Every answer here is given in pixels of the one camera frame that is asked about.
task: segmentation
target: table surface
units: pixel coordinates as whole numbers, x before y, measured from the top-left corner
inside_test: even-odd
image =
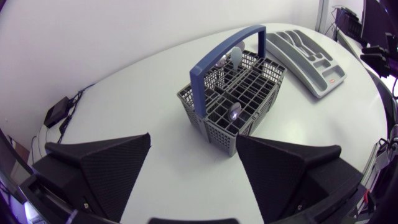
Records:
[[[289,24],[264,25],[267,32],[301,30],[339,63],[347,78],[318,100],[286,71],[275,104],[253,136],[311,146],[337,144],[342,147],[341,158],[363,171],[373,145],[387,136],[382,101],[364,67],[342,46],[313,30]],[[151,135],[152,147],[122,223],[147,223],[152,217],[234,217],[240,223],[262,223],[239,156],[228,157],[206,142],[190,124],[176,96],[190,82],[190,69],[238,30],[160,52],[105,78],[83,94],[63,144]],[[256,35],[245,43],[246,50],[257,52]],[[269,52],[266,56],[280,63]],[[56,142],[58,126],[45,133],[48,141]],[[40,134],[43,155],[44,132],[45,128]]]

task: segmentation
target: basket handle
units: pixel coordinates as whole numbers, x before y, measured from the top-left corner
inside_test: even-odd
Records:
[[[189,74],[191,78],[193,105],[195,107],[195,113],[199,117],[204,118],[206,116],[205,73],[236,44],[255,33],[259,33],[259,49],[257,54],[264,58],[266,56],[266,27],[262,25],[254,25],[239,31],[224,40],[190,70]]]

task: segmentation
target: gray plastic basket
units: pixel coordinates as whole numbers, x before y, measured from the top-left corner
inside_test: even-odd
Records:
[[[210,66],[209,69],[204,70],[203,78],[195,74],[195,71],[193,72],[198,67],[203,68],[200,63],[205,59],[205,63],[210,61],[214,65],[221,58],[220,55],[225,54],[237,42],[256,32],[259,33],[260,54],[245,50],[237,73],[233,71],[230,56],[227,56],[227,61],[221,68]],[[264,32],[264,38],[261,37],[260,32]],[[284,77],[284,67],[264,58],[264,42],[264,26],[252,26],[241,30],[203,58],[190,72],[191,84],[177,93],[194,127],[209,142],[217,145],[230,156],[236,152],[236,135],[251,134],[274,104]],[[223,49],[221,54],[218,52],[220,46]],[[209,60],[208,57],[211,54],[215,56],[214,59]],[[199,86],[196,88],[199,90],[197,100],[194,99],[196,86]],[[228,110],[236,102],[241,104],[242,111],[236,120],[230,121]]]

